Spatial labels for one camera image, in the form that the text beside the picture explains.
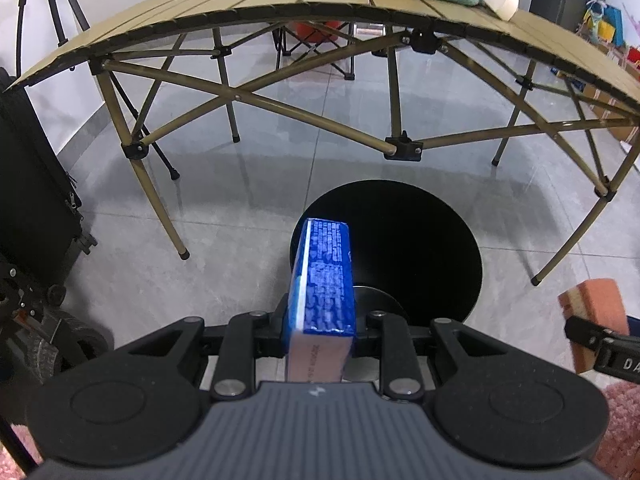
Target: black bin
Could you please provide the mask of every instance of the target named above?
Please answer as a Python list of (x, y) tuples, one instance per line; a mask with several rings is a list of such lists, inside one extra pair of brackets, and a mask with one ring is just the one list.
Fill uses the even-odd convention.
[(306, 218), (349, 226), (358, 314), (362, 303), (378, 295), (372, 304), (385, 304), (383, 310), (403, 314), (410, 325), (428, 326), (436, 317), (464, 321), (478, 300), (482, 261), (471, 230), (446, 203), (419, 187), (363, 180), (325, 193), (293, 231), (292, 268)]

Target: screw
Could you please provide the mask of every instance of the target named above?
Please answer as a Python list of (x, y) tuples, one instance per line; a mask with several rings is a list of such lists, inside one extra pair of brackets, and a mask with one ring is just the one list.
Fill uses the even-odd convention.
[(246, 386), (238, 379), (223, 379), (213, 386), (213, 390), (223, 397), (235, 397), (244, 392)]
[(420, 383), (415, 379), (403, 377), (389, 383), (391, 391), (398, 395), (411, 395), (420, 390)]

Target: black suitcase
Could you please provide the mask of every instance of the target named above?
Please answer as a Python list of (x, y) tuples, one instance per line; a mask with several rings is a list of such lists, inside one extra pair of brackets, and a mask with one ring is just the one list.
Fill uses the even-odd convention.
[(0, 252), (43, 285), (63, 282), (74, 241), (88, 252), (81, 205), (24, 89), (0, 68)]

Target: tiled floor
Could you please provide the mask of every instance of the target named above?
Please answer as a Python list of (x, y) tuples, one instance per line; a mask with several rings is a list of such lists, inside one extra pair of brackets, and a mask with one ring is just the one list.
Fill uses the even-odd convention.
[[(481, 53), (464, 49), (479, 59)], [(271, 70), (268, 38), (227, 58), (232, 84)], [(526, 61), (505, 55), (524, 71)], [(488, 63), (498, 76), (508, 74)], [(209, 59), (178, 58), (174, 70), (217, 75)], [(443, 56), (399, 54), (402, 122), (409, 136), (503, 126), (511, 108), (496, 92)], [(377, 137), (390, 129), (386, 63), (356, 60), (356, 81), (323, 68), (263, 91)], [(140, 105), (148, 83), (123, 77)], [(536, 79), (559, 84), (540, 67)], [(208, 96), (163, 85), (148, 119), (153, 129)], [(535, 91), (530, 102), (547, 119), (577, 118), (572, 103)], [(425, 152), (419, 164), (389, 162), (369, 148), (299, 122), (236, 104), (242, 142), (230, 142), (224, 108), (162, 139), (182, 177), (172, 182), (151, 153), (145, 163), (178, 232), (191, 251), (183, 262), (164, 234), (122, 156), (113, 127), (105, 129), (69, 168), (79, 182), (83, 212), (99, 241), (68, 279), (67, 307), (110, 332), (116, 345), (182, 316), (224, 323), (236, 313), (272, 309), (289, 279), (289, 236), (305, 205), (329, 189), (366, 178), (420, 186), (445, 200), (471, 227), (481, 247), (484, 283), (468, 322), (480, 330), (560, 365), (570, 366), (556, 297), (588, 277), (618, 280), (630, 314), (640, 315), (640, 176), (632, 172), (579, 246), (537, 288), (542, 268), (595, 202), (593, 185), (545, 136), (511, 139), (499, 168), (498, 141)], [(567, 134), (588, 156), (584, 135)], [(597, 132), (609, 175), (623, 158), (607, 132)], [(424, 250), (429, 236), (424, 233)], [(352, 364), (366, 376), (370, 363)], [(263, 378), (282, 374), (273, 360)]]

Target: tripod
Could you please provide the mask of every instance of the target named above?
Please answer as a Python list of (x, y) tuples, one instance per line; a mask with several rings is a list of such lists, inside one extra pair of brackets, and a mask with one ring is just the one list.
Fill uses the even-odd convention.
[[(68, 41), (68, 39), (66, 38), (65, 31), (62, 27), (62, 22), (60, 20), (60, 13), (58, 12), (58, 5), (56, 4), (56, 0), (47, 0), (47, 1), (49, 3), (49, 9), (51, 11), (51, 19), (53, 20), (53, 26), (56, 29), (56, 35), (58, 37), (58, 46), (62, 46)], [(82, 12), (82, 9), (80, 8), (80, 4), (78, 3), (78, 0), (67, 0), (67, 1), (71, 6), (74, 16), (76, 17), (76, 20), (78, 20), (78, 23), (80, 24), (80, 28), (82, 28), (83, 31), (89, 29), (89, 23), (86, 20), (86, 16), (84, 15), (84, 12)], [(17, 25), (17, 33), (16, 33), (16, 41), (15, 41), (15, 71), (16, 71), (17, 77), (20, 77), (20, 74), (22, 73), (22, 59), (21, 59), (22, 58), (22, 22), (24, 19), (24, 7), (26, 6), (26, 4), (27, 4), (27, 0), (18, 0), (18, 25)], [(116, 90), (120, 94), (120, 97), (122, 97), (122, 100), (126, 105), (126, 107), (129, 109), (129, 112), (131, 113), (131, 115), (135, 120), (138, 120), (138, 115), (139, 115), (138, 110), (136, 110), (136, 107), (133, 105), (133, 103), (127, 96), (126, 92), (124, 91), (124, 88), (122, 87), (122, 85), (120, 84), (116, 76), (113, 73), (110, 73), (110, 76), (111, 76), (111, 81), (113, 82), (113, 85), (115, 86)], [(140, 125), (140, 128), (137, 131), (135, 131), (134, 134), (138, 137), (137, 140), (140, 140), (142, 138), (142, 135), (148, 136), (150, 133), (147, 127), (145, 126), (145, 123), (143, 122)], [(178, 173), (178, 171), (171, 165), (171, 163), (169, 162), (169, 159), (166, 158), (166, 155), (162, 152), (158, 144), (153, 142), (151, 145), (153, 146), (154, 150), (156, 150), (156, 153), (158, 154), (162, 162), (164, 162), (164, 165), (166, 166), (166, 168), (169, 170), (169, 175), (171, 176), (171, 180), (179, 179), (180, 173)]]

